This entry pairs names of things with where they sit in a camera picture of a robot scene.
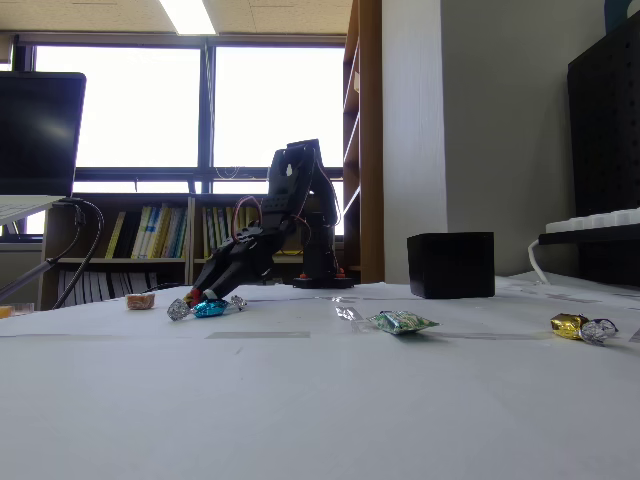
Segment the monitor screen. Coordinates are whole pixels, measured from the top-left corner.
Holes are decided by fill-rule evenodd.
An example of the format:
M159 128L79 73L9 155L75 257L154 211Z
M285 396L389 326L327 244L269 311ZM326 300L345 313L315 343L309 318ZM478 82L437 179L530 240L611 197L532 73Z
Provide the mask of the monitor screen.
M0 72L0 195L70 196L86 78Z

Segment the desk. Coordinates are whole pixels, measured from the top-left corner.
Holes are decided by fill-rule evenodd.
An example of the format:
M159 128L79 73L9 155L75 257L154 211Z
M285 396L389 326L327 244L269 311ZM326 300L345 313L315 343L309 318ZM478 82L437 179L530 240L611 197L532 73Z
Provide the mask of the desk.
M245 312L172 323L185 288L148 312L0 321L2 478L637 480L640 293L551 281L564 286L498 278L495 298L456 301L241 287ZM336 306L442 326L366 333ZM565 340L560 312L621 332Z

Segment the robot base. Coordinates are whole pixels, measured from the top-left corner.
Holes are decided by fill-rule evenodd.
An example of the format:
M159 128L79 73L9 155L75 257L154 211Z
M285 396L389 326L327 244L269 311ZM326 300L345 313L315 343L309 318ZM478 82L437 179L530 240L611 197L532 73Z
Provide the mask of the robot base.
M344 289L353 288L353 278L294 278L293 286L296 288L319 289Z

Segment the foil wrapper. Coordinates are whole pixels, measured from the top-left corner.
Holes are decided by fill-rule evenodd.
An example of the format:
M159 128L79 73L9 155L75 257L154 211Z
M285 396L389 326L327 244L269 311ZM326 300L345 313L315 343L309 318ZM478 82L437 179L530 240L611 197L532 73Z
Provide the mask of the foil wrapper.
M237 295L234 295L233 297L231 297L231 300L229 300L229 303L231 305L235 305L236 307L238 307L238 310L240 310L240 311L242 311L244 309L244 307L247 306L246 300L243 300L242 298L240 298Z
M174 322L183 320L191 314L195 315L196 318L219 317L225 312L229 305L234 305L238 307L238 310L242 311L247 306L247 302L237 295L234 295L231 297L230 302L226 300L206 300L191 308L184 300L177 299L169 306L167 315L169 315L169 318Z
M582 315L568 315L561 313L551 319L553 333L570 340L580 340L580 330L589 323L589 319Z
M419 332L425 328L437 327L439 323L432 322L411 312L380 312L379 315L368 319L380 330L401 335L403 333Z
M155 304L155 293L143 293L126 295L127 308L129 310L149 310Z
M591 345L604 346L607 338L618 333L618 328L611 320L598 319L589 322L580 330L580 338Z
M190 314L191 308L189 308L187 302L180 298L169 305L169 308L167 309L167 315L169 315L169 318L174 322L187 318Z
M229 306L229 302L225 300L207 300L199 303L191 309L197 318L219 317Z

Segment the blue candy wrapper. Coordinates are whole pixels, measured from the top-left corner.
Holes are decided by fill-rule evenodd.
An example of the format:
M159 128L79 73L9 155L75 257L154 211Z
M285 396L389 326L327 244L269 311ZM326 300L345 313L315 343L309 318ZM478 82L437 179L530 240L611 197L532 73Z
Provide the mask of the blue candy wrapper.
M207 300L199 303L191 309L191 312L198 318L219 317L229 306L225 300Z

